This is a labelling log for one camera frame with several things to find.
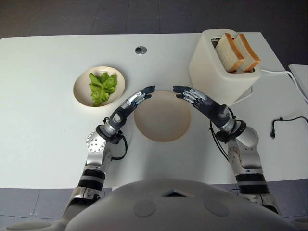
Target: lettuce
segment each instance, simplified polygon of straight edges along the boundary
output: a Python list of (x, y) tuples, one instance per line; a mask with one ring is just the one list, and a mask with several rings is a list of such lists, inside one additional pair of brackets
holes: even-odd
[(91, 83), (89, 84), (91, 89), (91, 97), (93, 100), (93, 106), (97, 107), (102, 102), (106, 102), (109, 99), (109, 95), (116, 90), (117, 80), (116, 75), (109, 76), (107, 72), (102, 73), (101, 76), (96, 76), (93, 73), (89, 74)]

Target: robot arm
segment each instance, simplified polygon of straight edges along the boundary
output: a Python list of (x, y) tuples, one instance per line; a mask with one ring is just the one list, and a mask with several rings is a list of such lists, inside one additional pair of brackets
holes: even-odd
[(100, 199), (103, 183), (110, 166), (111, 144), (122, 138), (120, 129), (138, 104), (151, 97), (155, 86), (146, 87), (125, 100), (110, 116), (108, 122), (97, 126), (87, 137), (88, 157), (78, 186), (74, 188), (63, 217), (70, 220), (84, 208)]
[(239, 195), (280, 214), (275, 198), (269, 193), (257, 151), (258, 135), (241, 120), (230, 117), (226, 105), (219, 105), (202, 92), (184, 86), (174, 86), (178, 98), (191, 103), (220, 130), (216, 137), (228, 143), (228, 161), (235, 174)]

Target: bowl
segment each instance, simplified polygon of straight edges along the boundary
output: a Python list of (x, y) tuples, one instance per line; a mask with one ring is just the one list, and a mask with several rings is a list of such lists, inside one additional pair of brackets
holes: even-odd
[(117, 85), (115, 86), (114, 93), (110, 94), (109, 99), (106, 102), (102, 102), (100, 106), (106, 106), (108, 104), (111, 104), (120, 96), (123, 94), (125, 89), (125, 80), (123, 75), (116, 69), (108, 66), (97, 66), (94, 68), (91, 68), (84, 73), (82, 73), (76, 80), (73, 88), (74, 97), (76, 100), (88, 107), (94, 107), (93, 106), (93, 100), (91, 97), (91, 89), (89, 87), (89, 84), (91, 83), (91, 80), (89, 78), (89, 74), (93, 73), (94, 75), (101, 75), (102, 73), (107, 72), (108, 75), (116, 74), (117, 79)]
[(157, 142), (171, 142), (185, 134), (191, 122), (189, 103), (169, 91), (155, 91), (134, 111), (139, 131)]

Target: bread slice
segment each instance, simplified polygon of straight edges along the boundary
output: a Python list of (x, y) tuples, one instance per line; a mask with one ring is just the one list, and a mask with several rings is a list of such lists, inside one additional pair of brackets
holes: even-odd
[(244, 57), (236, 48), (231, 35), (228, 33), (220, 38), (215, 50), (227, 72), (235, 71), (244, 61)]
[(252, 71), (252, 69), (259, 64), (260, 59), (249, 46), (245, 35), (238, 34), (234, 39), (234, 43), (237, 49), (245, 58), (244, 62), (240, 64), (239, 68), (244, 72)]

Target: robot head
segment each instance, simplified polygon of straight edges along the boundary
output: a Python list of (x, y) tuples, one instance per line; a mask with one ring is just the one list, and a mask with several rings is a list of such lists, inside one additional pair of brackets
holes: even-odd
[(290, 231), (276, 213), (216, 187), (190, 180), (124, 185), (83, 210), (66, 231)]

